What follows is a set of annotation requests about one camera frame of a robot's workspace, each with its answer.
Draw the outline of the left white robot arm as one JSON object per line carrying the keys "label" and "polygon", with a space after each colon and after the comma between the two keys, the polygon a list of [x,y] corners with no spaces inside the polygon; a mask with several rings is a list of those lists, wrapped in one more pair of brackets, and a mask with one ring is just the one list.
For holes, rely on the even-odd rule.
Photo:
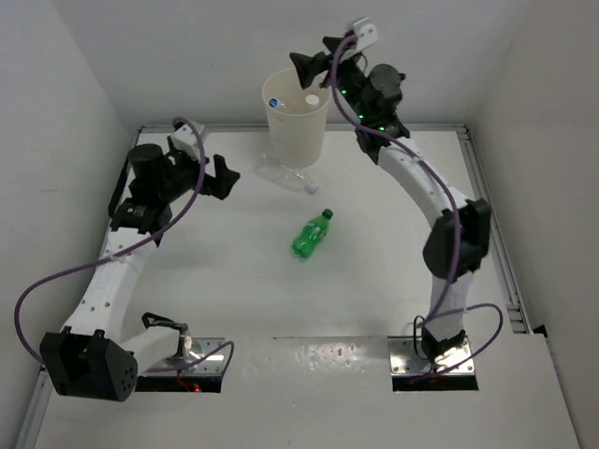
{"label": "left white robot arm", "polygon": [[171,205],[186,193],[228,197],[239,172],[216,154],[202,157],[177,147],[141,144],[127,154],[109,205],[109,228],[102,257],[79,305],[58,332],[48,332],[39,354],[55,391],[64,397],[122,402],[158,380],[176,390],[199,391],[193,372],[233,344],[197,348],[189,327],[145,312],[143,330],[124,340],[124,315],[140,274],[178,220]]}

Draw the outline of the green plastic bottle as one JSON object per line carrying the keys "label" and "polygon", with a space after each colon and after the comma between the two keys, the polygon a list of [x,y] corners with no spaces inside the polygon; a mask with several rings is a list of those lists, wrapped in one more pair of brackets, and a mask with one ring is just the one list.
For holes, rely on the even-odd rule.
{"label": "green plastic bottle", "polygon": [[308,221],[291,244],[293,254],[300,259],[311,257],[316,247],[329,232],[329,222],[332,217],[333,211],[324,209],[320,215]]}

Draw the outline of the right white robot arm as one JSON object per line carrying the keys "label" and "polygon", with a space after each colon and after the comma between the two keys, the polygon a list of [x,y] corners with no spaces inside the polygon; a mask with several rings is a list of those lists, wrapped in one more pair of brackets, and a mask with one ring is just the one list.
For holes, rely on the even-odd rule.
{"label": "right white robot arm", "polygon": [[399,183],[430,226],[422,255],[432,278],[431,305],[418,329],[421,351],[434,362],[465,340],[463,315],[474,274],[489,252],[491,207],[450,186],[416,149],[397,115],[403,73],[387,64],[361,70],[352,37],[323,41],[327,51],[289,55],[300,88],[325,77],[334,102],[349,107],[342,115],[354,126],[360,149]]}

